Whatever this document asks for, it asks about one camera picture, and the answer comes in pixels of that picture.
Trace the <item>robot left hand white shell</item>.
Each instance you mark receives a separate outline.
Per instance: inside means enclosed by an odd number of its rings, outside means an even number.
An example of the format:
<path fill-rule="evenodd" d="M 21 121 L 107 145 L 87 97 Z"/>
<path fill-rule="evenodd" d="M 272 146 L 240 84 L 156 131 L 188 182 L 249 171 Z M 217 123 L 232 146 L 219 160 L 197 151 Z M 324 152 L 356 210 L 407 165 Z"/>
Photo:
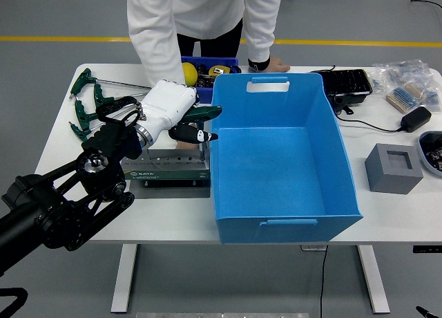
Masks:
<path fill-rule="evenodd" d="M 197 92 L 193 87 L 167 80 L 159 81 L 141 101 L 145 120 L 138 122 L 144 146 L 150 147 L 163 131 L 174 140 L 200 144 L 218 139 L 196 126 L 218 117 L 221 106 L 198 106 Z"/>

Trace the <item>person's left hand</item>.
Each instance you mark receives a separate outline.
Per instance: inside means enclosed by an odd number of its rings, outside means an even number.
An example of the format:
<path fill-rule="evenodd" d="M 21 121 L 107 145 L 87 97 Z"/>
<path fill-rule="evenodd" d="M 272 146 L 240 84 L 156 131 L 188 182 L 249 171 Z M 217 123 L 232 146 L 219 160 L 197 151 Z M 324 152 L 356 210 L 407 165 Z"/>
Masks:
<path fill-rule="evenodd" d="M 286 73 L 291 69 L 290 65 L 283 64 L 281 58 L 271 56 L 269 58 L 269 65 L 265 69 L 267 73 Z"/>

